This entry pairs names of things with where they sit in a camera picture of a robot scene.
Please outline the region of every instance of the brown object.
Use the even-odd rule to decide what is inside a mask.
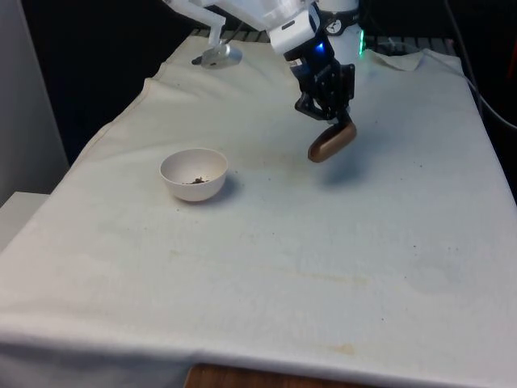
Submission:
[[[215,365],[197,365],[187,376],[184,388],[367,388],[345,382],[258,372]]]
[[[356,136],[357,128],[354,123],[348,123],[345,128],[334,125],[310,146],[309,159],[315,163],[324,162],[352,143]]]
[[[194,182],[186,183],[186,184],[200,184],[200,183],[207,183],[210,182],[209,180],[203,180],[203,178],[196,178]]]

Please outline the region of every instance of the white cloth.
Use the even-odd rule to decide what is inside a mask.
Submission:
[[[26,362],[105,357],[90,371],[47,358],[62,386],[123,385],[127,357],[155,360],[147,372],[203,361],[516,386],[517,212],[464,79],[425,57],[401,72],[366,56],[359,137],[315,165],[306,151],[327,125],[292,108],[287,64],[235,44],[244,62],[210,72],[190,65],[206,40],[188,38],[85,148],[0,256],[0,342]],[[158,174],[189,147],[231,163],[200,205]],[[157,375],[141,386],[179,384]]]

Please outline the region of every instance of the black background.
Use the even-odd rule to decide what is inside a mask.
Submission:
[[[441,0],[364,0],[368,35],[453,37]],[[517,0],[450,0],[481,93],[517,122],[517,77],[508,79]],[[72,162],[101,126],[140,93],[143,81],[195,23],[161,0],[23,0],[65,150]],[[230,20],[234,27],[237,21]],[[517,196],[517,132],[488,113],[485,125]]]

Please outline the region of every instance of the wooden surface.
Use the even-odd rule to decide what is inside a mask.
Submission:
[[[214,365],[197,365],[187,377],[184,388],[367,388],[345,382],[258,372]]]

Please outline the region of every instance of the small white bowl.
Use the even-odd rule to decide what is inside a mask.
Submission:
[[[228,167],[228,160],[220,152],[198,148],[172,154],[163,161],[160,174],[170,194],[181,200],[200,202],[222,189]]]

